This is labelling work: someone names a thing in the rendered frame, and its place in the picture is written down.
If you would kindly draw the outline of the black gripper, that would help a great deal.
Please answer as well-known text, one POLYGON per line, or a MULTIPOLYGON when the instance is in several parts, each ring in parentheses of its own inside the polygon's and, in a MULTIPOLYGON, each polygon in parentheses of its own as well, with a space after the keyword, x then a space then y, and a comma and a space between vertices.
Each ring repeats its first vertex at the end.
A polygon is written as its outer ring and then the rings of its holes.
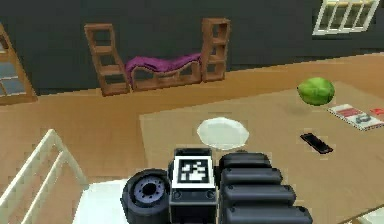
POLYGON ((129 224, 170 224, 170 183, 162 169, 145 169, 125 184, 120 202, 129 224))

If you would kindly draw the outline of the white chair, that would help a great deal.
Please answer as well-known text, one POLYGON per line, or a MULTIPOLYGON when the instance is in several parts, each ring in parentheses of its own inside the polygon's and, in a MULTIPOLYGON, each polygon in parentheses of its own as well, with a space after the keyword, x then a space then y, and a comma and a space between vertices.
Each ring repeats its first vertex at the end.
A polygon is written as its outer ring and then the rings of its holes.
POLYGON ((37 216, 52 190, 64 164, 68 164, 82 187, 82 194, 71 224, 129 224, 120 204, 126 179, 90 184, 60 136, 49 129, 0 197, 0 224, 10 224, 9 217, 20 203, 25 189, 52 149, 58 151, 53 165, 31 202, 20 224, 37 224, 37 216))

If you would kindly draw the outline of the white round plate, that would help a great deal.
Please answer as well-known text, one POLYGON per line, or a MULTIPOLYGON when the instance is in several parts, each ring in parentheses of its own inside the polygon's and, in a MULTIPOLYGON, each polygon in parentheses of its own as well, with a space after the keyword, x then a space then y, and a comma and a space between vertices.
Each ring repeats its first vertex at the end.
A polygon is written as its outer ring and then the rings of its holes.
POLYGON ((249 131, 242 123, 226 117, 204 120, 196 132, 203 144, 220 150, 242 147, 249 138, 249 131))

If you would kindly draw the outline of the purple cloth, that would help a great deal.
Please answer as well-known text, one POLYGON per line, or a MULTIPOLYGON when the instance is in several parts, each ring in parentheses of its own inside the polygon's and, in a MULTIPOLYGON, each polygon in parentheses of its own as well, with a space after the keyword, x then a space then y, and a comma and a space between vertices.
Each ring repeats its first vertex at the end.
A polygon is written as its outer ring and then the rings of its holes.
POLYGON ((170 72, 180 69, 190 62, 199 62, 200 56, 200 53, 188 54, 173 59, 136 56, 125 64, 125 71, 128 80, 133 83, 131 73, 136 67, 144 67, 154 72, 170 72))

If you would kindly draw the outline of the brown wooden shelf unit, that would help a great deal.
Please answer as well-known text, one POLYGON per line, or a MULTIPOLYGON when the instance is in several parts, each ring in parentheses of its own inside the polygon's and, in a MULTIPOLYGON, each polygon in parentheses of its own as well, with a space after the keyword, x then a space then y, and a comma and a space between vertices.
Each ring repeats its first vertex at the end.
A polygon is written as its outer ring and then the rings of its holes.
POLYGON ((116 48, 111 23, 87 23, 84 32, 103 96, 199 84, 225 79, 231 21, 226 18, 202 19, 200 61, 170 72, 154 72, 136 67, 127 78, 125 64, 116 48))

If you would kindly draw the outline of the black remote control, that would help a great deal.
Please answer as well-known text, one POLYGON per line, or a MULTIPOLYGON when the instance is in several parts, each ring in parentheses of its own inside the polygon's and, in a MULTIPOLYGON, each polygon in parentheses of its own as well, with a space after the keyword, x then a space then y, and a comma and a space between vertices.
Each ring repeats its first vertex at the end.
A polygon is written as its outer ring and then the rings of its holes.
POLYGON ((314 150, 316 150, 319 154, 327 154, 333 151, 329 145, 320 140, 313 133, 302 134, 300 138, 308 145, 310 145, 314 150))

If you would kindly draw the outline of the green round lettuce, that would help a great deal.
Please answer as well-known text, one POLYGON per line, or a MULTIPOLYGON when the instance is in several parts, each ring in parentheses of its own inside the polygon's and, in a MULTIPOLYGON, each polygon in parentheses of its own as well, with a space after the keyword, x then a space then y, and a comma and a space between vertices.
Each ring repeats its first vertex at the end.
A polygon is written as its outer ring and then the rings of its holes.
POLYGON ((322 77, 312 77, 297 86, 297 91, 303 102, 312 106, 328 104, 335 95, 331 81, 322 77))

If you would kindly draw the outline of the white and red magazine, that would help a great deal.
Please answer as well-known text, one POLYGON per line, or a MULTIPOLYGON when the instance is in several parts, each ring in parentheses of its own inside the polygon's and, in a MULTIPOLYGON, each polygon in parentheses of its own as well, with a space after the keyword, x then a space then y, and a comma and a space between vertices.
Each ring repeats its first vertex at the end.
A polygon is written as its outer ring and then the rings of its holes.
POLYGON ((360 131, 384 127, 384 121, 381 121, 350 104, 330 107, 327 111, 360 131))

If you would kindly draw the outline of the white framed window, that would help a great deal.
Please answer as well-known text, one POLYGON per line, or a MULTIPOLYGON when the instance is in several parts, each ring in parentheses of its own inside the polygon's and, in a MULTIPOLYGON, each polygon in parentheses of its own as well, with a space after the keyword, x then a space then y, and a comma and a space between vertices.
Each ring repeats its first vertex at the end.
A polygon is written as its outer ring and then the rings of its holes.
POLYGON ((381 0, 321 0, 313 36, 368 30, 381 0))

